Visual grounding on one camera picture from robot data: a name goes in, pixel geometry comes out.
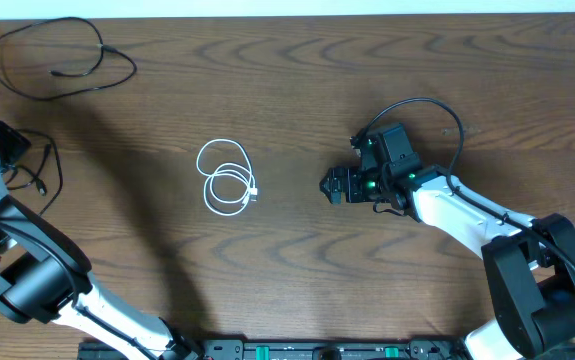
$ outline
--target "wooden tabletop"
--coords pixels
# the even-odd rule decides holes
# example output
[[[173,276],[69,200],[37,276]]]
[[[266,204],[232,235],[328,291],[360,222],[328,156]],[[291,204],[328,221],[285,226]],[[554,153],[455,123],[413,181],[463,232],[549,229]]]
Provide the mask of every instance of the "wooden tabletop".
[[[56,138],[65,187],[45,218],[97,277],[191,336],[465,335],[493,316],[482,261],[449,235],[370,204],[332,206],[318,190],[329,167],[358,164],[349,137],[398,100],[435,97],[459,113],[455,172],[470,188],[575,225],[575,15],[94,23],[138,74],[54,102],[0,84],[0,120]],[[0,22],[0,34],[22,24]],[[128,74],[111,54],[82,79],[47,73],[90,67],[96,43],[82,24],[37,28],[2,44],[0,66],[45,95]],[[403,122],[426,163],[451,159],[456,126],[439,108],[409,105],[385,122]],[[195,168],[220,137],[245,146],[260,188],[233,218],[207,210]],[[42,156],[33,140],[29,166]],[[241,161],[228,147],[206,155],[206,167]],[[55,191],[53,158],[45,174]],[[46,202],[33,188],[14,195]],[[72,359],[84,336],[0,315],[0,358]]]

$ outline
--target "wooden table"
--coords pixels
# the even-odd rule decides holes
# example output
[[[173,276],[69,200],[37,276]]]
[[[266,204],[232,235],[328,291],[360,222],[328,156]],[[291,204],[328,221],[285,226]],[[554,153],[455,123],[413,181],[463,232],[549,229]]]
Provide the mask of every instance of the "wooden table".
[[[461,115],[456,174],[469,187],[575,224],[575,15],[94,23],[136,60],[136,77],[49,103],[0,85],[0,120],[56,138],[65,188],[45,217],[98,278],[192,336],[465,335],[492,316],[482,262],[458,242],[370,204],[331,206],[318,190],[329,167],[358,163],[349,136],[404,98],[436,97]],[[0,34],[21,24],[0,22]],[[3,44],[0,63],[34,94],[128,73],[107,55],[92,76],[49,77],[93,64],[95,42],[79,24],[31,30]],[[384,121],[404,122],[427,163],[451,159],[456,127],[437,107]],[[218,137],[246,147],[260,187],[260,201],[233,218],[205,208],[195,169]],[[208,157],[206,166],[240,160],[225,147]],[[54,191],[53,159],[46,174]],[[46,201],[35,189],[14,195],[36,209]],[[83,336],[0,315],[0,358],[71,359]]]

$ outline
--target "coiled white cable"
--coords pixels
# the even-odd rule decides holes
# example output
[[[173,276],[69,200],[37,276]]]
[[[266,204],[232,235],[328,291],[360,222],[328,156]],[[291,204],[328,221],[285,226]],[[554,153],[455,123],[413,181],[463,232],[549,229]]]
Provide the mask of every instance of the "coiled white cable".
[[[214,172],[211,174],[204,172],[200,168],[200,156],[203,154],[203,151],[209,145],[214,144],[214,143],[218,143],[218,142],[224,142],[224,143],[234,144],[234,145],[238,146],[240,151],[243,153],[243,157],[245,158],[245,161],[247,162],[248,168],[245,168],[244,166],[241,166],[241,165],[236,164],[236,163],[227,162],[227,163],[220,164],[216,168],[216,170],[214,170]],[[203,174],[207,177],[207,179],[205,180],[205,185],[203,187],[203,199],[205,200],[205,205],[207,205],[207,208],[209,210],[211,210],[212,212],[214,212],[215,214],[222,215],[222,216],[238,215],[243,210],[245,210],[245,208],[249,204],[250,200],[256,201],[256,197],[258,196],[258,188],[256,188],[256,178],[254,177],[254,169],[251,166],[251,162],[249,161],[249,156],[247,155],[247,152],[245,151],[243,146],[240,145],[238,142],[236,142],[234,140],[229,140],[229,139],[214,139],[214,140],[207,142],[205,145],[203,145],[202,149],[200,149],[200,151],[198,152],[198,156],[196,157],[196,169],[198,169],[198,172],[200,172],[201,174]],[[236,200],[225,200],[225,199],[221,199],[220,197],[218,197],[218,195],[216,195],[216,192],[214,191],[214,180],[219,176],[229,176],[229,177],[232,177],[232,178],[240,181],[241,183],[243,183],[246,187],[245,192],[243,193],[243,196],[241,196],[240,198],[238,198]],[[216,201],[220,202],[221,204],[241,203],[240,209],[238,209],[234,212],[223,212],[223,211],[218,210],[209,201],[209,193],[207,192],[208,190],[209,190],[209,193],[211,193],[211,196]]]

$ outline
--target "green component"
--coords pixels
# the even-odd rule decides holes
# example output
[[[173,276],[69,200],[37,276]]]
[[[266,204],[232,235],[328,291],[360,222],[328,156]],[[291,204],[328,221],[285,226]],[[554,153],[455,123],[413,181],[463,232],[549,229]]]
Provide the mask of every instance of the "green component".
[[[385,357],[386,358],[397,358],[398,357],[398,348],[385,348]]]
[[[256,360],[269,360],[269,346],[256,347]]]

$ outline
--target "white background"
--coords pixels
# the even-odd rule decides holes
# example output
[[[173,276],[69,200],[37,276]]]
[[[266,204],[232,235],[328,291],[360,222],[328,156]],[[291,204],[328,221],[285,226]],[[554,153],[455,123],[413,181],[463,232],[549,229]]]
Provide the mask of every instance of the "white background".
[[[575,0],[0,0],[0,20],[535,12],[575,12]]]

